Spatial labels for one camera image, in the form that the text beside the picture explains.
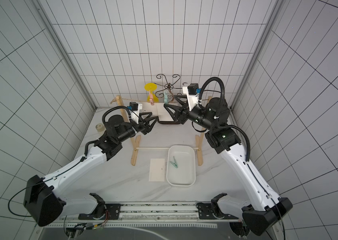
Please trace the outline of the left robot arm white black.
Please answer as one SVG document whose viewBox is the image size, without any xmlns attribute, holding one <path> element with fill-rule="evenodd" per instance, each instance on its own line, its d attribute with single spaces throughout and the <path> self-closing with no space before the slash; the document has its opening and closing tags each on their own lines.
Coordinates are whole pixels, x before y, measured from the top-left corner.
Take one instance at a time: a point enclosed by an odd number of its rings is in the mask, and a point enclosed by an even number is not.
<svg viewBox="0 0 338 240">
<path fill-rule="evenodd" d="M 106 163 L 121 149 L 122 143 L 137 133 L 148 134 L 159 117 L 151 112 L 136 114 L 132 107 L 117 106 L 102 116 L 105 132 L 85 145 L 84 154 L 44 177 L 31 177 L 25 192 L 24 207 L 38 226 L 44 227 L 60 217 L 84 214 L 101 219 L 106 203 L 96 193 L 69 196 L 69 188 L 86 173 Z"/>
</svg>

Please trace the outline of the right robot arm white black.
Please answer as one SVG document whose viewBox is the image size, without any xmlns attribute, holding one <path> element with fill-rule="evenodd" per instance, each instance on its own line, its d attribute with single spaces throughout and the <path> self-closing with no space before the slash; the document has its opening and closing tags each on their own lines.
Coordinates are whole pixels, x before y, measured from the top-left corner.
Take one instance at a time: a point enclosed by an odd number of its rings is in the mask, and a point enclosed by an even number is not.
<svg viewBox="0 0 338 240">
<path fill-rule="evenodd" d="M 202 87 L 190 84 L 184 95 L 175 95 L 179 105 L 164 108 L 176 123 L 190 120 L 203 128 L 209 145 L 233 169 L 249 199 L 239 200 L 222 193 L 211 200 L 215 218 L 231 215 L 243 221 L 244 227 L 262 235 L 292 209 L 288 198 L 282 198 L 268 185 L 251 161 L 251 145 L 247 134 L 228 124 L 230 109 L 225 99 L 225 85 L 218 77 L 209 78 Z"/>
</svg>

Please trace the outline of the teal clothespin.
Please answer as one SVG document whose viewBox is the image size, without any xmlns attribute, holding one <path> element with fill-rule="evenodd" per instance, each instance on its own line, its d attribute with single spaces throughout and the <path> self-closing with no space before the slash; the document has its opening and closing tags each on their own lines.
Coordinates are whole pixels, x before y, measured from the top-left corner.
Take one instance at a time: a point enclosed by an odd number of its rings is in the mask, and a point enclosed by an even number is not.
<svg viewBox="0 0 338 240">
<path fill-rule="evenodd" d="M 169 161 L 170 164 L 175 168 L 177 169 L 179 167 L 178 163 L 177 163 L 177 160 L 175 157 L 173 157 L 173 159 L 171 161 Z"/>
<path fill-rule="evenodd" d="M 167 91 L 164 91 L 164 103 L 165 104 L 169 103 L 169 95 Z"/>
</svg>

